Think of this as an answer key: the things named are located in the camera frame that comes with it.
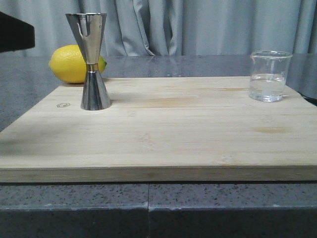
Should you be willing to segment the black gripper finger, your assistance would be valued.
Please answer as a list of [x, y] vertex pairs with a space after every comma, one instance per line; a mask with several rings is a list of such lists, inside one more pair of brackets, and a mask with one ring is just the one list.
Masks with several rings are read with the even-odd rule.
[[0, 13], [0, 52], [34, 47], [34, 26], [13, 16]]

